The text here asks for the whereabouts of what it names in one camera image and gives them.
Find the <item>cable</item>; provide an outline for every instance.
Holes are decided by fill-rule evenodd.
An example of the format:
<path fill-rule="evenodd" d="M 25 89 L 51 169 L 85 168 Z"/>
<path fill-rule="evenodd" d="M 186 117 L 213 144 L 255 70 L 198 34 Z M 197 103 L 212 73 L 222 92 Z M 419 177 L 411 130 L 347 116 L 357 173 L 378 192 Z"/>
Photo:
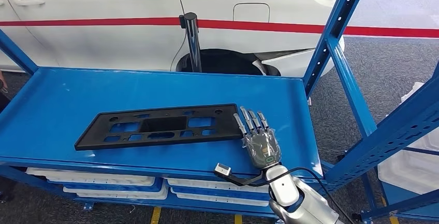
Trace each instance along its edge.
<path fill-rule="evenodd" d="M 184 14 L 183 1 L 182 1 L 182 0 L 179 0 L 179 1 L 180 1 L 181 10 L 183 11 L 183 14 Z M 186 31 L 185 31 L 185 32 L 184 32 L 184 39 L 183 39 L 183 42 L 181 43 L 180 48 L 178 49 L 177 53 L 175 54 L 174 58 L 172 59 L 171 67 L 169 68 L 170 71 L 172 71 L 172 65 L 174 64 L 174 61 L 175 61 L 175 59 L 177 58 L 178 53 L 181 51 L 181 49 L 182 49 L 183 46 L 184 46 L 184 43 L 185 43 L 185 41 L 186 41 L 186 35 L 187 35 L 187 33 L 186 33 Z"/>
<path fill-rule="evenodd" d="M 340 212 L 346 217 L 346 219 L 348 219 L 349 220 L 349 222 L 351 223 L 351 224 L 355 224 L 355 222 L 348 216 L 348 214 L 346 213 L 346 212 L 344 212 L 343 210 L 342 210 L 342 208 L 339 206 L 339 204 L 334 200 L 334 198 L 332 198 L 332 196 L 331 196 L 331 194 L 329 193 L 329 191 L 328 191 L 328 189 L 323 185 L 323 183 L 321 182 L 321 180 L 318 178 L 318 176 L 312 171 L 312 170 L 310 170 L 310 169 L 308 169 L 308 168 L 305 168 L 305 167 L 296 167 L 296 168 L 292 168 L 292 169 L 289 169 L 287 172 L 284 172 L 284 173 L 282 173 L 282 174 L 280 174 L 279 176 L 277 176 L 277 177 L 275 177 L 275 178 L 273 178 L 273 179 L 270 179 L 270 180 L 268 180 L 268 181 L 266 181 L 266 182 L 263 182 L 263 183 L 260 183 L 260 184 L 249 184 L 249 186 L 252 186 L 252 187 L 260 187 L 260 186 L 264 186 L 264 185 L 267 185 L 267 184 L 270 184 L 270 183 L 272 183 L 272 182 L 274 182 L 274 181 L 276 181 L 276 180 L 278 180 L 279 178 L 281 178 L 281 177 L 283 177 L 283 176 L 285 176 L 285 175 L 288 175 L 288 174 L 290 174 L 290 173 L 292 173 L 292 172 L 294 172 L 294 171 L 299 171 L 299 170 L 304 170 L 304 171 L 308 171 L 317 181 L 318 181 L 318 183 L 320 184 L 320 186 L 322 187 L 322 189 L 325 191 L 325 193 L 328 195 L 328 197 L 329 197 L 329 199 L 334 203 L 334 205 L 340 210 Z"/>

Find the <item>wheel well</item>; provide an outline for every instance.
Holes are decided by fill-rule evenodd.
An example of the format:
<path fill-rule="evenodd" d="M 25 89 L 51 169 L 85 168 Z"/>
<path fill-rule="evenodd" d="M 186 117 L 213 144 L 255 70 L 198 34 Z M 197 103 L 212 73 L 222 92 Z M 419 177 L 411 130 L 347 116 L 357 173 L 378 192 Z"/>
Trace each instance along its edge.
<path fill-rule="evenodd" d="M 223 49 L 204 49 L 200 51 L 200 54 L 201 69 L 206 73 L 263 75 L 269 74 L 268 72 L 273 70 L 261 64 L 253 53 L 243 54 Z M 180 58 L 176 71 L 192 71 L 189 54 Z"/>

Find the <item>white car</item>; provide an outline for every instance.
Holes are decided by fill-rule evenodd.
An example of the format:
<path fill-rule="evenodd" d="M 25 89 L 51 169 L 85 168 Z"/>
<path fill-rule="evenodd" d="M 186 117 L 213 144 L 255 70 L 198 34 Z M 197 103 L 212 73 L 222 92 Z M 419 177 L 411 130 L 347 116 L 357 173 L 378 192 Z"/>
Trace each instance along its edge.
<path fill-rule="evenodd" d="M 190 59 L 185 30 L 178 25 L 2 26 L 2 22 L 168 18 L 194 12 L 199 20 L 316 27 L 312 25 L 326 24 L 334 2 L 0 0 L 0 28 L 42 66 L 187 71 L 191 67 L 186 62 Z M 280 31 L 200 28 L 203 71 L 303 76 L 320 34 Z M 330 61 L 325 72 L 332 67 Z M 5 54 L 0 54 L 0 69 L 20 70 Z"/>

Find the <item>robotic arm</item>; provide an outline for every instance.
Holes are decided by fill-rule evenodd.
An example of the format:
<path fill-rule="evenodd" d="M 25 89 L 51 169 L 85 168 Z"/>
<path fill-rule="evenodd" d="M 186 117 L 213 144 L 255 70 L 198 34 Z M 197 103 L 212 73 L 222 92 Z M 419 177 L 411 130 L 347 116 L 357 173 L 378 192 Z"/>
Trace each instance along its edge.
<path fill-rule="evenodd" d="M 239 115 L 234 114 L 234 117 L 244 135 L 244 147 L 253 165 L 260 170 L 260 175 L 239 178 L 232 174 L 230 167 L 220 163 L 215 167 L 215 175 L 238 186 L 269 184 L 270 208 L 286 224 L 343 224 L 325 198 L 299 178 L 290 175 L 288 169 L 281 165 L 281 150 L 264 115 L 257 112 L 261 125 L 252 110 L 241 107 L 241 111 L 249 132 Z M 265 183 L 254 184 L 262 178 L 266 180 Z"/>

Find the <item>black plastic frame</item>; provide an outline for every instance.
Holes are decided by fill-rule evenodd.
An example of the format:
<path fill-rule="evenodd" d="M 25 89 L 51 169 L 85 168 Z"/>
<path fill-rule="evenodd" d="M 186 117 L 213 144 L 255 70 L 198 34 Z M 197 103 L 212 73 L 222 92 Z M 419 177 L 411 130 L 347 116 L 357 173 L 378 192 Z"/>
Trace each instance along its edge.
<path fill-rule="evenodd" d="M 75 143 L 75 150 L 242 139 L 242 133 L 233 117 L 237 112 L 236 104 L 221 104 L 99 113 Z M 189 119 L 197 117 L 212 117 L 215 123 L 211 126 L 190 127 Z M 137 128 L 134 131 L 110 132 L 113 125 L 122 123 L 137 123 Z M 215 133 L 203 135 L 204 130 L 215 130 Z M 187 132 L 186 134 L 192 132 L 192 136 L 182 137 L 184 131 Z M 173 137 L 166 138 L 166 135 L 172 134 Z M 133 135 L 138 139 L 130 140 Z M 105 141 L 106 137 L 119 138 Z"/>

